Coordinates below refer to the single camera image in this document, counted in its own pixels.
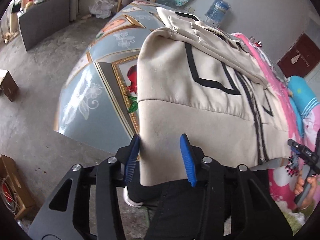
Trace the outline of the beige zip-up jacket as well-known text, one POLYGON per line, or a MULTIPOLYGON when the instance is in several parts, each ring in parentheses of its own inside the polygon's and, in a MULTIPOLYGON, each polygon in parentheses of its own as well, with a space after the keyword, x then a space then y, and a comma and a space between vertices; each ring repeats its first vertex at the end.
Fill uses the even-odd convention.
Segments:
POLYGON ((163 27, 137 61, 140 183, 185 179, 180 136, 220 164, 288 158, 288 102, 240 43, 194 16, 158 7, 163 27))

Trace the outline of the blue pillow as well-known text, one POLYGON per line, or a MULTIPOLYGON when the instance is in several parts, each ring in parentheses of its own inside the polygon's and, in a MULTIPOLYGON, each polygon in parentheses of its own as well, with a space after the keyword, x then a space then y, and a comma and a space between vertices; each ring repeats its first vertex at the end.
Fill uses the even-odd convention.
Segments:
POLYGON ((296 123, 301 137, 312 139, 319 131, 319 100, 300 76, 287 80, 290 103, 296 115, 296 123))

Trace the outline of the grey-blue patterned bed sheet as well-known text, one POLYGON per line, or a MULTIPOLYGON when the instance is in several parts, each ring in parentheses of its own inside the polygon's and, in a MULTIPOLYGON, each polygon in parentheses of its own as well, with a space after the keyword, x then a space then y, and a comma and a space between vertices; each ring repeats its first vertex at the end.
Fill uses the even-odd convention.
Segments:
MULTIPOLYGON (((110 153, 139 135, 137 61, 145 39, 164 25, 157 14, 158 7, 194 16, 140 0, 118 12, 99 31, 63 85, 55 124, 57 132, 110 153)), ((272 86, 288 102, 290 139, 296 126, 285 86, 243 37, 202 23, 236 39, 256 59, 272 86)))

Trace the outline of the grey lace cloth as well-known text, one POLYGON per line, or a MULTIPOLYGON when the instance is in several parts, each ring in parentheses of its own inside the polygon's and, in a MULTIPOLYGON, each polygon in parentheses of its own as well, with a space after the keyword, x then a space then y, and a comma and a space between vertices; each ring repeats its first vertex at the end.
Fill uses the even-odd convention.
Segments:
POLYGON ((279 80, 281 83, 283 83, 285 86, 287 85, 287 78, 285 77, 283 71, 281 68, 274 63, 270 57, 267 55, 267 53, 262 49, 262 42, 261 41, 256 41, 253 36, 249 38, 250 42, 253 44, 253 46, 256 48, 258 51, 260 57, 266 62, 266 64, 269 66, 271 69, 272 73, 275 75, 277 80, 279 80))

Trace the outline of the dark red wooden door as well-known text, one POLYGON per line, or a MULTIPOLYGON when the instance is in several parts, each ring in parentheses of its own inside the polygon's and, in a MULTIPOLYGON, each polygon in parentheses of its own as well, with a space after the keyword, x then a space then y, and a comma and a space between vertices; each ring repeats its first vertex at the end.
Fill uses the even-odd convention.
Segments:
POLYGON ((306 33, 302 33, 277 65, 285 77, 305 77, 317 66, 319 56, 319 47, 306 33))

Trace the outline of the blue water jug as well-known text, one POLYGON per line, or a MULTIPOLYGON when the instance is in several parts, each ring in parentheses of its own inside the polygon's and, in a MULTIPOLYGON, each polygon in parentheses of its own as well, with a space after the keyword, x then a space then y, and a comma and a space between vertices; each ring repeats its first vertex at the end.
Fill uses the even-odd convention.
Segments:
POLYGON ((205 16, 208 22, 214 26, 220 26, 231 5, 224 0, 214 0, 205 16))

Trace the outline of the white plastic bag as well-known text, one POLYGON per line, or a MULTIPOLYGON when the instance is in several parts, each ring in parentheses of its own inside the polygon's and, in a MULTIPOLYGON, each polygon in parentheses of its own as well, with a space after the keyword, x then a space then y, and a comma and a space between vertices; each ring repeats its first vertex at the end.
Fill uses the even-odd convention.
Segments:
POLYGON ((89 13, 96 18, 106 19, 116 13, 118 2, 116 0, 97 0, 89 6, 89 13))

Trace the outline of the dark grey cabinet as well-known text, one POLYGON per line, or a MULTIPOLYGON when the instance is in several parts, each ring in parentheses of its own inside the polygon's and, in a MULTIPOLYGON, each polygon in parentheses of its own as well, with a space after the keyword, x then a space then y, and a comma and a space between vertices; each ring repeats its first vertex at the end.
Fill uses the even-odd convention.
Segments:
POLYGON ((18 17, 26 51, 69 25, 69 6, 70 0, 48 0, 33 5, 18 17))

